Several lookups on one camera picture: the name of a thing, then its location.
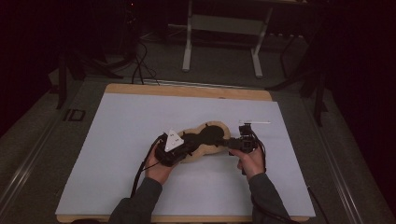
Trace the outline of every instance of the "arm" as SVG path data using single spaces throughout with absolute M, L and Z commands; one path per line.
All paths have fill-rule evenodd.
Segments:
M 151 213 L 163 191 L 163 184 L 168 179 L 173 167 L 167 167 L 155 158 L 156 147 L 148 155 L 145 178 L 133 198 L 124 198 L 114 209 L 109 224 L 149 224 Z
M 236 149 L 231 149 L 230 152 L 239 158 L 237 167 L 238 169 L 245 170 L 252 199 L 257 205 L 273 214 L 290 218 L 275 186 L 264 172 L 264 161 L 262 159 L 263 155 L 261 149 L 257 148 L 249 154 Z M 253 207 L 252 218 L 254 224 L 283 223 L 264 214 L 258 206 L 255 205 Z

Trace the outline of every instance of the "forearm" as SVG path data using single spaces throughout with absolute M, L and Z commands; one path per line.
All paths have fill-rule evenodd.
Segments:
M 285 206 L 271 180 L 266 174 L 254 175 L 248 181 L 250 191 L 254 201 L 259 207 L 281 217 L 289 218 Z M 253 223 L 281 223 L 280 221 L 268 217 L 257 208 L 253 208 Z
M 120 201 L 108 223 L 151 223 L 151 213 L 162 191 L 163 186 L 159 182 L 144 178 L 132 199 L 124 198 Z

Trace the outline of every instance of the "gray floor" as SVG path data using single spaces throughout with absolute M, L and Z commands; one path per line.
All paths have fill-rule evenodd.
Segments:
M 183 45 L 177 41 L 165 44 L 146 40 L 144 43 L 148 48 L 145 63 L 156 71 L 162 85 L 185 82 L 185 85 L 201 83 L 262 89 L 284 80 L 278 60 L 286 44 L 282 37 L 270 36 L 263 43 L 260 58 L 265 78 L 262 79 L 254 77 L 248 49 L 194 46 L 191 70 L 184 73 L 181 71 Z M 299 62 L 305 47 L 304 41 L 298 40 L 288 51 L 289 70 Z M 144 48 L 139 49 L 139 55 L 143 55 Z M 42 153 L 35 169 L 2 223 L 57 223 L 55 209 L 104 89 L 111 82 L 131 82 L 134 68 L 135 64 L 131 64 L 117 71 L 125 76 L 122 80 L 90 72 L 83 82 L 69 81 L 69 97 L 63 110 L 55 109 L 56 95 L 46 94 L 0 139 L 0 189 L 3 191 L 35 142 L 41 139 L 49 124 L 54 124 L 50 136 L 39 146 Z M 143 72 L 145 77 L 149 76 L 147 70 Z M 301 83 L 297 83 L 271 94 L 279 103 L 306 184 L 315 192 L 330 223 L 395 223 L 331 93 L 325 94 L 328 112 L 322 113 L 323 127 L 320 128 L 312 118 L 313 99 L 301 98 L 300 86 Z M 87 115 L 82 122 L 62 121 L 68 108 L 86 110 Z M 313 205 L 317 216 L 305 223 L 325 223 L 314 200 Z

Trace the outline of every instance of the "dark sleeve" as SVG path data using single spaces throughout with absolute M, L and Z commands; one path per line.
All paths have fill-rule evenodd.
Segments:
M 134 197 L 124 198 L 114 209 L 109 224 L 149 224 L 151 213 L 160 198 L 163 186 L 151 178 L 145 177 Z
M 267 174 L 254 175 L 248 181 L 252 198 L 254 201 L 266 211 L 277 214 L 281 217 L 290 218 L 285 206 L 280 199 L 280 196 L 268 178 Z M 268 217 L 256 207 L 253 207 L 253 223 L 277 224 L 283 223 L 272 217 Z

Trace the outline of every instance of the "table leg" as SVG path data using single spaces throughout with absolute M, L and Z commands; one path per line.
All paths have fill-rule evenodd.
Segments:
M 262 66 L 260 65 L 259 52 L 260 48 L 262 47 L 262 41 L 264 40 L 265 32 L 267 31 L 268 22 L 271 18 L 272 11 L 273 9 L 271 7 L 268 8 L 267 15 L 265 16 L 265 21 L 262 23 L 262 29 L 259 33 L 259 40 L 257 42 L 257 45 L 254 49 L 251 49 L 251 58 L 253 60 L 254 73 L 256 74 L 257 78 L 262 78 Z
M 190 61 L 191 61 L 191 16 L 192 16 L 192 0 L 189 1 L 189 16 L 187 18 L 187 43 L 186 49 L 184 50 L 183 59 L 183 72 L 190 71 Z

